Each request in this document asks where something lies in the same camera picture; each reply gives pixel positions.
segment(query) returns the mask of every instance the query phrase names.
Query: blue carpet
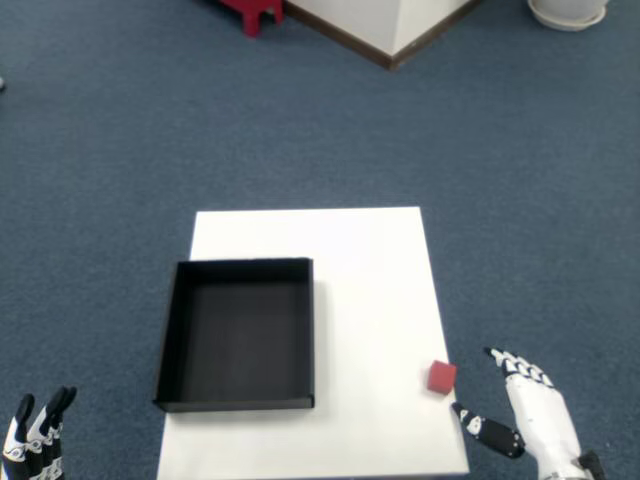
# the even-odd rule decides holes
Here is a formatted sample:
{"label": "blue carpet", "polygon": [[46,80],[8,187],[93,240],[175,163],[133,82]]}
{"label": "blue carpet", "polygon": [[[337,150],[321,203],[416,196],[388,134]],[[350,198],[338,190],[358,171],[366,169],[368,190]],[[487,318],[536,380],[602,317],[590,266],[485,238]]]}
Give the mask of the blue carpet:
{"label": "blue carpet", "polygon": [[[247,39],[201,0],[0,2],[0,418],[75,384],[69,477],[155,478],[195,212],[419,205],[459,398],[512,423],[481,348],[516,350],[636,478],[639,18],[614,0],[563,34],[487,0],[391,74],[291,19]],[[535,478],[467,446],[471,478]]]}

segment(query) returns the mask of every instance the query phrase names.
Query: white wall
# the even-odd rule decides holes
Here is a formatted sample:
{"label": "white wall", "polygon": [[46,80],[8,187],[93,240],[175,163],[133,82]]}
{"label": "white wall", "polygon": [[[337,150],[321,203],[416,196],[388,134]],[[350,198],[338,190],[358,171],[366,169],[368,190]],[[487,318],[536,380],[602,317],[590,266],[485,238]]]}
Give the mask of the white wall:
{"label": "white wall", "polygon": [[394,55],[469,0],[290,0]]}
{"label": "white wall", "polygon": [[397,42],[402,1],[405,0],[291,0],[291,3],[391,55]]}
{"label": "white wall", "polygon": [[391,54],[398,53],[469,0],[401,0],[396,38]]}

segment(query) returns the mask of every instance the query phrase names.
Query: red stool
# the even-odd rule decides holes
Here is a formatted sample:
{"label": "red stool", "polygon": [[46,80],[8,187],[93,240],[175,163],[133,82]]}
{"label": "red stool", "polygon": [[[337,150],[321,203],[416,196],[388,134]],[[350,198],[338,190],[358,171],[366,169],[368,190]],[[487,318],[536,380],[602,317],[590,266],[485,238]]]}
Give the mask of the red stool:
{"label": "red stool", "polygon": [[284,20],[282,0],[220,0],[225,5],[242,13],[244,33],[256,37],[260,32],[260,14],[273,9],[276,23]]}

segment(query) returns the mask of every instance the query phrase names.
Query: red chair leg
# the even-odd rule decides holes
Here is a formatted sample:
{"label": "red chair leg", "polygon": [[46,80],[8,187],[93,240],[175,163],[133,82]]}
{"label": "red chair leg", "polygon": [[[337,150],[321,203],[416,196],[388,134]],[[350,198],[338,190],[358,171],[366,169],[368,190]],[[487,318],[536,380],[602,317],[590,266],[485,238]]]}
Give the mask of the red chair leg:
{"label": "red chair leg", "polygon": [[274,2],[273,16],[276,19],[276,23],[280,23],[284,20],[284,13],[282,12],[282,0],[276,0]]}
{"label": "red chair leg", "polygon": [[260,15],[257,13],[245,13],[243,16],[244,33],[250,37],[257,37],[260,32]]}

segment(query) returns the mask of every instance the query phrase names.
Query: brown baseboard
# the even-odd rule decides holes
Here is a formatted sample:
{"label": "brown baseboard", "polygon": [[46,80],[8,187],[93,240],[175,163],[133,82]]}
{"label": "brown baseboard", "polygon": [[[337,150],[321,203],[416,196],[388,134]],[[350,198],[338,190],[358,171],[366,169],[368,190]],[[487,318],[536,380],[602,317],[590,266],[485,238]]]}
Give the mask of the brown baseboard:
{"label": "brown baseboard", "polygon": [[288,0],[284,1],[284,11],[290,17],[295,18],[301,23],[304,23],[308,27],[313,28],[317,32],[329,37],[330,39],[338,42],[340,45],[353,50],[354,52],[362,55],[363,57],[377,63],[387,70],[395,70],[400,65],[405,63],[416,53],[422,50],[424,47],[433,42],[439,35],[447,31],[458,21],[460,21],[465,15],[473,10],[482,0],[469,0],[458,10],[453,12],[448,17],[444,18],[437,25],[427,30],[420,35],[417,39],[404,47],[395,55],[389,55],[382,50],[369,45],[358,37],[351,35],[350,33],[342,30],[339,27],[327,22],[326,20],[317,17],[311,12],[308,12],[304,8],[294,5]]}
{"label": "brown baseboard", "polygon": [[390,70],[395,70],[400,65],[405,63],[416,53],[422,50],[424,47],[433,42],[436,38],[442,35],[444,32],[453,27],[456,23],[462,20],[467,14],[469,14],[474,8],[476,8],[482,0],[469,0],[455,12],[451,13],[448,17],[443,18],[436,25],[431,27],[425,33],[416,38],[409,45],[404,47],[398,53],[393,56]]}
{"label": "brown baseboard", "polygon": [[300,8],[297,5],[285,0],[284,13],[290,17],[295,18],[300,23],[304,23],[308,27],[313,28],[315,31],[322,33],[329,37],[331,40],[338,42],[340,45],[350,48],[356,53],[359,53],[365,58],[368,58],[374,63],[377,63],[381,67],[391,68],[393,57],[376,47],[369,45],[368,43],[360,40],[358,37],[354,37],[348,32],[345,32],[339,27],[327,22],[326,20],[317,17],[311,12],[308,12],[304,8]]}

